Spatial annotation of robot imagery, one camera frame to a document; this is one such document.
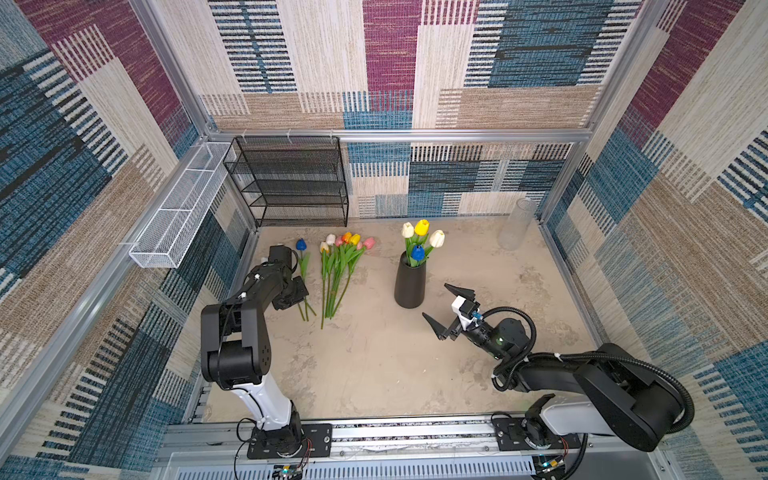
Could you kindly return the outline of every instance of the patterned wall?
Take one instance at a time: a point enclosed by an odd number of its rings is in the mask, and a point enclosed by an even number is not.
[[[571,144],[342,144],[349,216],[506,214],[523,197],[541,204],[570,149]]]
[[[670,2],[548,223],[602,336],[693,395],[688,478],[768,475],[767,18]]]
[[[640,4],[155,2],[222,130],[581,127]]]
[[[132,267],[0,478],[146,478],[200,372],[200,312],[227,297],[246,240],[225,186],[178,269]]]
[[[197,132],[127,0],[0,0],[0,47],[1,402]],[[245,233],[221,190],[181,268],[135,267],[0,478],[148,471]]]
[[[127,0],[0,0],[0,26],[2,400],[197,132]]]

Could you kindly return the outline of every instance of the black vase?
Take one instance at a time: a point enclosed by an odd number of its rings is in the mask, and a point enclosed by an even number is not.
[[[424,301],[427,284],[427,262],[419,266],[408,265],[406,252],[400,256],[395,280],[395,301],[403,308],[416,308]]]

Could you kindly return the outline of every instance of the aluminum rail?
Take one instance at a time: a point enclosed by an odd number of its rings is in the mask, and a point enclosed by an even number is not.
[[[592,132],[587,128],[525,128],[498,130],[322,130],[283,128],[276,130],[243,130],[213,132],[210,141],[232,141],[235,137],[338,137],[346,143],[358,142],[575,142],[587,141]]]

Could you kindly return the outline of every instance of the white wire basket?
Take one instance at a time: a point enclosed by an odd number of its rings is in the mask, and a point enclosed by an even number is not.
[[[224,158],[234,155],[226,142],[207,142],[197,151],[131,248],[129,254],[138,266],[178,268],[181,265],[227,177]]]

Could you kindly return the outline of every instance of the wire mesh rack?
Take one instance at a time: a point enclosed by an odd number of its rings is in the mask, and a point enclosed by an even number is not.
[[[236,137],[224,166],[261,226],[345,227],[349,195],[336,137]]]
[[[194,155],[141,232],[129,255],[142,268],[178,268],[227,177],[234,155],[226,142],[207,142]]]

